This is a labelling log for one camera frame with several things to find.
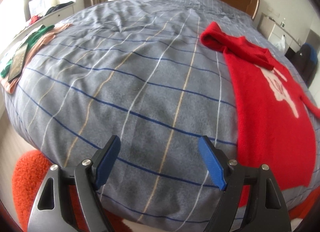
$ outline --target wooden floor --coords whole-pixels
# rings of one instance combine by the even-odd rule
[[[0,119],[0,199],[9,214],[19,224],[12,199],[11,177],[19,157],[34,148],[21,138],[10,124],[7,111]],[[133,232],[162,232],[159,229],[124,220]]]

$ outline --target bedspread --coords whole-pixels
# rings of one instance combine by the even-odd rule
[[[13,126],[61,166],[90,158],[118,135],[120,154],[99,190],[104,208],[166,231],[203,231],[221,192],[198,138],[207,135],[229,158],[237,152],[228,68],[221,53],[199,41],[212,21],[269,48],[312,99],[245,13],[219,0],[119,0],[63,21],[72,26],[37,53],[15,93],[5,94]],[[320,140],[320,124],[309,116]],[[309,187],[283,192],[289,209],[320,185],[319,147],[317,154]],[[233,228],[243,214],[240,208]]]

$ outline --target metal screw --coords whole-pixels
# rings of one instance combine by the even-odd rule
[[[56,169],[58,169],[58,166],[56,164],[51,165],[51,167],[50,167],[51,171],[55,171]]]
[[[89,165],[91,163],[90,159],[85,159],[82,161],[82,165]]]
[[[262,167],[262,169],[264,169],[264,170],[266,170],[266,171],[269,170],[269,166],[266,165],[266,164],[263,164],[261,167]]]
[[[229,160],[229,164],[230,164],[230,165],[237,165],[238,162],[237,162],[235,159],[230,159],[230,160]]]

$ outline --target plastic bag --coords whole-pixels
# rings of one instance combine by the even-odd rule
[[[284,55],[285,54],[285,37],[282,35],[281,40],[276,42],[274,46]]]

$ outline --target phone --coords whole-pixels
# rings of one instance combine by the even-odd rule
[[[20,77],[22,74],[27,48],[28,44],[25,44],[16,50],[8,74],[9,83],[11,83],[15,78]]]

